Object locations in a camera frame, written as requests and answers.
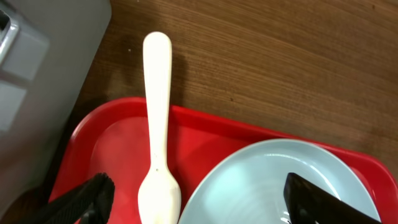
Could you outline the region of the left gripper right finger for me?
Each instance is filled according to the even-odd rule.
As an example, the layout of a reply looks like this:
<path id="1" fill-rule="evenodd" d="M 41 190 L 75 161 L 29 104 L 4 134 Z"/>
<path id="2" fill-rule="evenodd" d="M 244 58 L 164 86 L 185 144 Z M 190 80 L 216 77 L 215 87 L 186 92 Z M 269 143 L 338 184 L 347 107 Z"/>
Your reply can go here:
<path id="1" fill-rule="evenodd" d="M 284 200 L 291 224 L 381 224 L 293 172 L 287 174 Z"/>

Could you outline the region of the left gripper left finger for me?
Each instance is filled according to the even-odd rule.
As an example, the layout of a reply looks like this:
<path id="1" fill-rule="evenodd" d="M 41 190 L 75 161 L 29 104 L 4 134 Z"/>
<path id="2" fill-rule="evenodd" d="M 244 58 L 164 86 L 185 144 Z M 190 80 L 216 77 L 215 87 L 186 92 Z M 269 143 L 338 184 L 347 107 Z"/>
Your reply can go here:
<path id="1" fill-rule="evenodd" d="M 106 224 L 114 192 L 112 179 L 105 173 L 98 173 L 34 214 L 24 217 L 18 224 Z"/>

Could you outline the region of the light blue plate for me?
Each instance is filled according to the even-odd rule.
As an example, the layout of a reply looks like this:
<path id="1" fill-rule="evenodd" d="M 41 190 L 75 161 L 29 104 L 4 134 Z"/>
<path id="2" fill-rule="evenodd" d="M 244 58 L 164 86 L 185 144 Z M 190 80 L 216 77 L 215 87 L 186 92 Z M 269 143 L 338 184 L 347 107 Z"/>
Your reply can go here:
<path id="1" fill-rule="evenodd" d="M 341 159 L 304 141 L 272 139 L 246 146 L 213 168 L 188 200 L 179 222 L 287 223 L 284 185 L 290 172 L 381 219 L 368 190 Z"/>

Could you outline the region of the white plastic spoon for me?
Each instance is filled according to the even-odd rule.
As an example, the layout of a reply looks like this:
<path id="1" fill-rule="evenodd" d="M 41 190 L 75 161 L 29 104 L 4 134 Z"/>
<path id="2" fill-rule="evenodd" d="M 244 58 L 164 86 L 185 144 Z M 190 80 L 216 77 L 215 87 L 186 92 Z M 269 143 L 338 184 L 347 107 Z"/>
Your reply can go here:
<path id="1" fill-rule="evenodd" d="M 142 223 L 177 224 L 182 202 L 180 186 L 167 164 L 172 43 L 162 32 L 143 41 L 143 69 L 149 127 L 150 167 L 137 195 Z"/>

